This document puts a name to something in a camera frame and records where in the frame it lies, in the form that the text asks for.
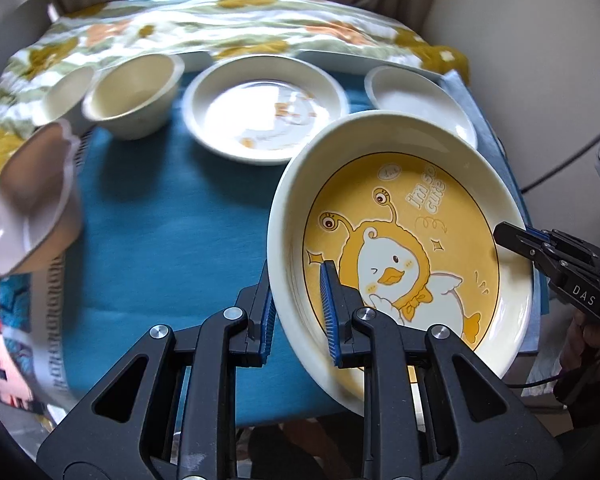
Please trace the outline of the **right hand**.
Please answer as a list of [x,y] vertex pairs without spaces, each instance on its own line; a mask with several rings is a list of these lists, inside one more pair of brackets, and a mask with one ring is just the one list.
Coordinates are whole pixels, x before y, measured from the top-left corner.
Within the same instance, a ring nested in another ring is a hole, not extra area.
[[554,393],[569,403],[593,382],[600,380],[600,323],[575,310],[559,356],[560,378]]

